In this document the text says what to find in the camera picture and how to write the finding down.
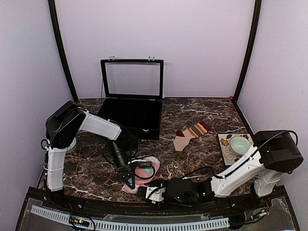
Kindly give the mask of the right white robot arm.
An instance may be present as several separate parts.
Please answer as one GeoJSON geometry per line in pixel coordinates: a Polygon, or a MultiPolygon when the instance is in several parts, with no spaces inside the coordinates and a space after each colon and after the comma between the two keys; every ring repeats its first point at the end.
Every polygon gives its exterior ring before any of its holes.
{"type": "Polygon", "coordinates": [[[226,198],[238,187],[257,176],[245,204],[257,208],[272,193],[283,174],[291,174],[303,163],[298,135],[292,130],[265,130],[253,137],[254,144],[233,165],[201,182],[186,176],[169,181],[155,180],[140,186],[137,194],[155,207],[168,205],[196,207],[226,198]]]}

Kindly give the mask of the pink patterned sock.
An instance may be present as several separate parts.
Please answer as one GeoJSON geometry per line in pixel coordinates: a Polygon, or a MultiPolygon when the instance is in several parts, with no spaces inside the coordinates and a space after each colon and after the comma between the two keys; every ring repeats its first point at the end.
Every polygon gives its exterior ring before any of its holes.
{"type": "Polygon", "coordinates": [[[136,194],[140,186],[144,187],[145,184],[151,182],[160,168],[160,161],[154,156],[149,156],[138,161],[134,160],[133,166],[136,167],[134,176],[135,188],[131,189],[128,185],[124,184],[121,188],[122,192],[136,194]],[[152,164],[152,166],[140,167],[139,164],[152,164]]]}

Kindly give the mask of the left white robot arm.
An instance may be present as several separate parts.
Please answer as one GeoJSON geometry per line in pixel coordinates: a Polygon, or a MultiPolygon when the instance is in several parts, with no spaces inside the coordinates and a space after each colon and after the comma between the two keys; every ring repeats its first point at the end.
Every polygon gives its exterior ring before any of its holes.
{"type": "Polygon", "coordinates": [[[89,132],[109,140],[116,173],[131,189],[135,188],[135,176],[130,154],[138,146],[137,138],[123,125],[79,107],[73,101],[66,102],[46,121],[46,138],[41,147],[46,150],[44,170],[45,184],[52,193],[49,202],[58,210],[68,206],[63,189],[63,172],[66,153],[76,147],[78,132],[89,132]]]}

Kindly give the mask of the striped beige sock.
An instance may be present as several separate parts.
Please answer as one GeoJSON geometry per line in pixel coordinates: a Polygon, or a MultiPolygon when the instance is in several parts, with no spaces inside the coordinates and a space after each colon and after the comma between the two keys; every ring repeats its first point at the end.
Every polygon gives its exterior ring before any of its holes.
{"type": "Polygon", "coordinates": [[[199,122],[195,124],[194,126],[192,126],[191,128],[188,128],[184,131],[177,130],[175,139],[173,140],[175,153],[179,157],[184,157],[185,154],[183,150],[190,143],[190,140],[199,138],[207,134],[211,130],[212,128],[209,125],[207,125],[204,121],[199,122]]]}

